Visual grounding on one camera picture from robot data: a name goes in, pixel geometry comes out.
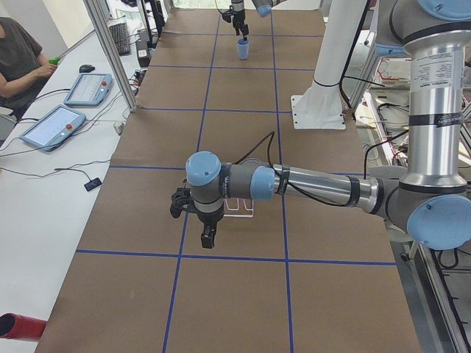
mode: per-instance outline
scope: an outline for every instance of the clear plastic stand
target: clear plastic stand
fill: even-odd
[[[224,199],[224,217],[252,218],[253,213],[253,200]]]

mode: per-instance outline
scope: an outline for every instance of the table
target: table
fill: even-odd
[[[132,76],[139,64],[135,46],[131,54],[121,57],[124,70]],[[63,59],[56,73],[40,94],[70,88],[77,78],[78,67],[92,64],[96,73],[111,73],[95,34],[87,38]],[[117,94],[115,83],[105,101],[98,107],[78,109],[92,118]],[[38,99],[24,118],[40,118],[63,103],[66,92],[53,93]],[[78,135],[52,153],[32,151],[11,157],[0,157],[0,167],[34,174],[47,174],[54,168],[75,163],[106,161],[114,152],[119,136],[113,128],[116,121],[127,115],[122,98],[116,99],[88,132]],[[5,141],[5,147],[31,126],[31,121],[19,124]],[[0,155],[30,150],[21,140],[14,140]],[[109,163],[81,168],[91,179],[103,180]],[[45,179],[0,173],[0,266],[4,275],[0,290],[0,313],[20,313],[47,319],[67,272],[80,235],[90,214],[99,188],[87,192],[88,180],[78,172],[64,171]],[[36,344],[16,340],[0,340],[0,352],[27,353]]]
[[[257,16],[242,61],[217,11],[172,11],[37,353],[420,351],[380,218],[274,197],[224,219],[208,250],[194,215],[169,214],[188,156],[234,161],[271,130],[274,163],[362,172],[349,116],[345,130],[293,127],[322,14]]]

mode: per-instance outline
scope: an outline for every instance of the woman's arm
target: woman's arm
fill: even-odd
[[[54,71],[56,71],[56,68],[56,65],[47,63],[29,72],[23,77],[9,82],[2,74],[0,74],[0,96],[6,99],[16,96],[17,94],[30,88],[41,77],[51,77]]]

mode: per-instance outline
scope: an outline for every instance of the blue joint cap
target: blue joint cap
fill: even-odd
[[[203,186],[212,182],[221,170],[218,156],[208,151],[193,154],[186,161],[186,179],[193,186]]]
[[[258,167],[250,182],[250,195],[253,200],[268,201],[275,189],[275,171],[267,167]]]
[[[272,7],[270,5],[261,5],[257,7],[257,11],[260,17],[266,17],[272,13]]]
[[[471,19],[469,0],[417,0],[422,9],[435,18],[445,21],[466,21]]]
[[[389,46],[387,44],[375,43],[376,56],[384,57],[386,55],[400,55],[405,54],[404,48],[402,46]]]
[[[429,199],[409,216],[407,233],[431,249],[457,248],[471,239],[471,201],[461,195]]]

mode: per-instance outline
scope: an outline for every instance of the red cylinder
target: red cylinder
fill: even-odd
[[[18,314],[0,316],[0,338],[38,342],[46,321]]]

